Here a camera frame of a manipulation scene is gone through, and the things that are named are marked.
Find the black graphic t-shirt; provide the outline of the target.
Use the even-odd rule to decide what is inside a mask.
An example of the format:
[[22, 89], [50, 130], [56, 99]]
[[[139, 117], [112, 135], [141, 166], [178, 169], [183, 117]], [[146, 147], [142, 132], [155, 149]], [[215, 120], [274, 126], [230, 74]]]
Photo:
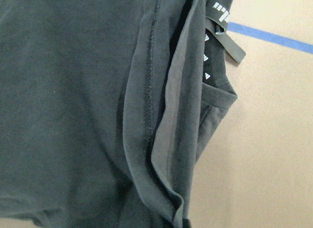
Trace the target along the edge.
[[0, 215], [188, 228], [194, 167], [236, 101], [233, 0], [0, 0]]

